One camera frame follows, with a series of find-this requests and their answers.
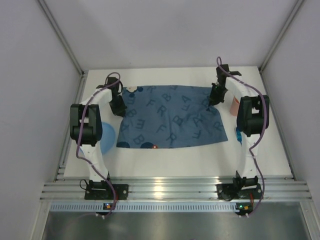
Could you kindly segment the pink plastic cup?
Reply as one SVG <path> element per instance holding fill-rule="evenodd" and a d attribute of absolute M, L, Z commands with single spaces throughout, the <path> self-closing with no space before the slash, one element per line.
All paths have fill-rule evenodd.
<path fill-rule="evenodd" d="M 236 117 L 238 115 L 240 102 L 236 97 L 233 98 L 229 112 L 232 116 Z"/>

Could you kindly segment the light blue plate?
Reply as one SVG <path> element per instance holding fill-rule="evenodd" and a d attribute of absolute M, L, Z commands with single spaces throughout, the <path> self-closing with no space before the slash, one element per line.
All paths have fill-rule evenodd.
<path fill-rule="evenodd" d="M 107 122 L 102 122 L 102 137 L 100 140 L 100 150 L 102 155 L 106 155 L 114 147 L 115 142 L 115 129 Z"/>

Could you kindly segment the blue letter placemat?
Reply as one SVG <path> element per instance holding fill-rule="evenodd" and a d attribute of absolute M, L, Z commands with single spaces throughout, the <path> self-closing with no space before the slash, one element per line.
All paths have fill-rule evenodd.
<path fill-rule="evenodd" d="M 117 147 L 174 149 L 228 141 L 218 109 L 209 105 L 211 88 L 145 85 L 124 88 L 127 107 Z"/>

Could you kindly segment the blue metallic spoon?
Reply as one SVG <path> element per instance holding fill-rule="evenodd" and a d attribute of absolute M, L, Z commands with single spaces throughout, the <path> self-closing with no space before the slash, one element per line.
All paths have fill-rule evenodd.
<path fill-rule="evenodd" d="M 238 127 L 235 128 L 235 135 L 236 135 L 237 141 L 242 145 L 242 142 L 243 142 L 242 131 Z"/>

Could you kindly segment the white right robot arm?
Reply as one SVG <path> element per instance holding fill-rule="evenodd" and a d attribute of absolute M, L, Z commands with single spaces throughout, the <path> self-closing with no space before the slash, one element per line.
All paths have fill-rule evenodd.
<path fill-rule="evenodd" d="M 237 136 L 241 136 L 241 154 L 236 178 L 256 181 L 258 146 L 269 127 L 270 99 L 245 83 L 238 71 L 230 71 L 228 64 L 218 65 L 216 76 L 217 82 L 212 84 L 208 105 L 223 103 L 227 92 L 239 102 L 235 131 Z"/>

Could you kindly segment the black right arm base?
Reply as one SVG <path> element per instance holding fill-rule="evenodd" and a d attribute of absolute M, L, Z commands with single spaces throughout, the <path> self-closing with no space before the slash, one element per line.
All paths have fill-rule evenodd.
<path fill-rule="evenodd" d="M 262 187 L 257 176 L 253 178 L 236 176 L 232 183 L 220 183 L 216 186 L 219 200 L 258 200 L 262 197 Z"/>

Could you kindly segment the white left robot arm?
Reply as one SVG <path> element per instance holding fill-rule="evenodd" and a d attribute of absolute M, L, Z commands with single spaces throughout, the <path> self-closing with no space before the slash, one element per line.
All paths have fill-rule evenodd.
<path fill-rule="evenodd" d="M 69 134 L 76 142 L 75 155 L 87 163 L 89 180 L 94 183 L 109 181 L 109 171 L 100 144 L 103 136 L 101 109 L 109 105 L 114 116 L 124 118 L 127 106 L 122 91 L 121 77 L 111 73 L 104 84 L 98 85 L 87 99 L 70 106 Z"/>

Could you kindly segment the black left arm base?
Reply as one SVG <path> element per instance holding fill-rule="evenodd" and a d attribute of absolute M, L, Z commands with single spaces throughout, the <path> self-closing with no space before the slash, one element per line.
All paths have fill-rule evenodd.
<path fill-rule="evenodd" d="M 128 184 L 111 184 L 116 200 L 126 200 L 129 194 Z M 93 182 L 92 180 L 81 179 L 79 182 L 79 187 L 84 190 L 85 200 L 113 200 L 114 193 L 112 188 L 105 182 Z"/>

